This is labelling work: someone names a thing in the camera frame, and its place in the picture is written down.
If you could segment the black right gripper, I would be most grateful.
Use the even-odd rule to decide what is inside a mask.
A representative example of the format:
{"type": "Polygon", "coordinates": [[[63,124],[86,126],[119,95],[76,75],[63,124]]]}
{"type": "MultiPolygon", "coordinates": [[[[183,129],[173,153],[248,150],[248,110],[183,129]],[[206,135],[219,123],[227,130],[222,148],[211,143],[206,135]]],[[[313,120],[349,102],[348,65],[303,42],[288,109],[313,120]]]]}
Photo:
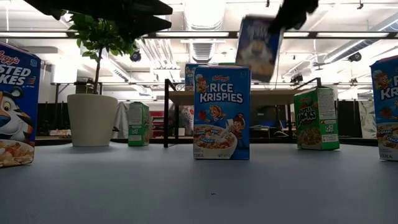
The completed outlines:
{"type": "Polygon", "coordinates": [[[307,20],[307,13],[312,14],[318,8],[319,0],[284,0],[281,11],[269,26],[269,33],[281,30],[299,30],[307,20]]]}

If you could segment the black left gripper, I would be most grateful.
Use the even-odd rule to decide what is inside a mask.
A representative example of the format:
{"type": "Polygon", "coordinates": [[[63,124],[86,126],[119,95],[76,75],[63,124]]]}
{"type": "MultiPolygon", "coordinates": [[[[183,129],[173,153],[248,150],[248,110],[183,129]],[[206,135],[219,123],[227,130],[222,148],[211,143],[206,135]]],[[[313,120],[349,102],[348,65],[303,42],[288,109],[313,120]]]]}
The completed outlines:
{"type": "Polygon", "coordinates": [[[86,15],[104,16],[111,12],[139,12],[155,16],[135,16],[119,23],[123,39],[136,39],[146,34],[169,29],[170,21],[156,16],[170,15],[173,9],[160,0],[104,0],[93,3],[93,11],[81,0],[24,0],[41,13],[60,19],[64,11],[86,15]]]}

